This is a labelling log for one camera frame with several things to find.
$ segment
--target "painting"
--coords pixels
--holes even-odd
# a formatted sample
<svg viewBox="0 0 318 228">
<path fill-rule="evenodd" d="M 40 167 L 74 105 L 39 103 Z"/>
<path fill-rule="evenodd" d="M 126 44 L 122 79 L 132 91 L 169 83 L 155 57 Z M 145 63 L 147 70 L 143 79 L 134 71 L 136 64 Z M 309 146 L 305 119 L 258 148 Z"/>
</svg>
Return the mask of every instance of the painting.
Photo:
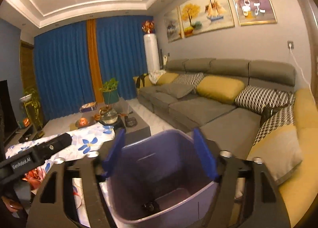
<svg viewBox="0 0 318 228">
<path fill-rule="evenodd" d="M 233 0 L 240 25 L 276 24 L 271 0 Z"/>
<path fill-rule="evenodd" d="M 228 0 L 188 0 L 180 13 L 185 37 L 234 27 Z"/>
<path fill-rule="evenodd" d="M 163 16 L 163 18 L 167 30 L 168 43 L 181 39 L 180 23 L 177 8 L 166 13 Z"/>
</svg>

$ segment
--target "orange curtain panel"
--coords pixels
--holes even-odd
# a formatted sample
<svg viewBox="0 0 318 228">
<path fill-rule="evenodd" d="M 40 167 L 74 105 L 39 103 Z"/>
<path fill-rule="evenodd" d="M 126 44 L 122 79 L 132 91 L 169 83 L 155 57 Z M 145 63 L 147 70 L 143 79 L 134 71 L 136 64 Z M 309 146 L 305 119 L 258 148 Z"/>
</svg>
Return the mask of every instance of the orange curtain panel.
<svg viewBox="0 0 318 228">
<path fill-rule="evenodd" d="M 95 19 L 87 20 L 86 29 L 87 29 L 88 58 L 89 58 L 89 65 L 91 69 L 95 100 L 97 102 L 103 102 L 104 101 L 103 94 L 99 90 L 100 88 L 102 88 L 103 82 L 101 80 L 101 70 L 100 70 L 99 62 L 98 62 Z"/>
</svg>

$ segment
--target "green plant pot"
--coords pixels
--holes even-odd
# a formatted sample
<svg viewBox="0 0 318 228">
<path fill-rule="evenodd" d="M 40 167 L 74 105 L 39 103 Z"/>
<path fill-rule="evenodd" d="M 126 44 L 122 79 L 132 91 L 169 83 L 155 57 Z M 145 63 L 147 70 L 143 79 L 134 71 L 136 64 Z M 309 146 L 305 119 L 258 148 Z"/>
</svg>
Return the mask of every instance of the green plant pot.
<svg viewBox="0 0 318 228">
<path fill-rule="evenodd" d="M 103 97 L 104 97 L 105 104 L 113 104 L 119 101 L 119 95 L 118 95 L 117 89 L 109 91 L 109 92 L 103 92 Z"/>
</svg>

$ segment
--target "gray sofa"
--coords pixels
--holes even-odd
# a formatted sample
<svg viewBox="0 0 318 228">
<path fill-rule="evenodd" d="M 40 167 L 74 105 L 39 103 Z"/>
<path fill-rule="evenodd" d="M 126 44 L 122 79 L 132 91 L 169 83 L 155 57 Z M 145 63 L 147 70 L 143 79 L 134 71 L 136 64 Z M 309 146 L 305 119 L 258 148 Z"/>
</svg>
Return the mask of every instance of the gray sofa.
<svg viewBox="0 0 318 228">
<path fill-rule="evenodd" d="M 293 92 L 295 68 L 287 63 L 246 59 L 177 59 L 167 62 L 166 70 L 173 73 L 204 72 L 240 79 L 245 85 Z M 143 87 L 139 102 L 185 133 L 200 127 L 207 139 L 215 141 L 222 150 L 228 150 L 246 159 L 260 128 L 259 114 L 216 100 L 188 94 L 181 99 L 158 92 L 160 87 Z"/>
</svg>

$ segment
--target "television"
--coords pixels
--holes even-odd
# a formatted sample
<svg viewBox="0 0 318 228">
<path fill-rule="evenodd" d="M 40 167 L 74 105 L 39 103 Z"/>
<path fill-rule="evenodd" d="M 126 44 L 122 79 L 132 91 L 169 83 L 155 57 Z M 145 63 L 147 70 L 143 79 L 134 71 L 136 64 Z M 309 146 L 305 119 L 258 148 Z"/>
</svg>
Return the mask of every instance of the television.
<svg viewBox="0 0 318 228">
<path fill-rule="evenodd" d="M 19 128 L 14 115 L 8 83 L 6 80 L 0 81 L 0 103 L 3 111 L 4 118 L 4 142 L 7 141 Z"/>
</svg>

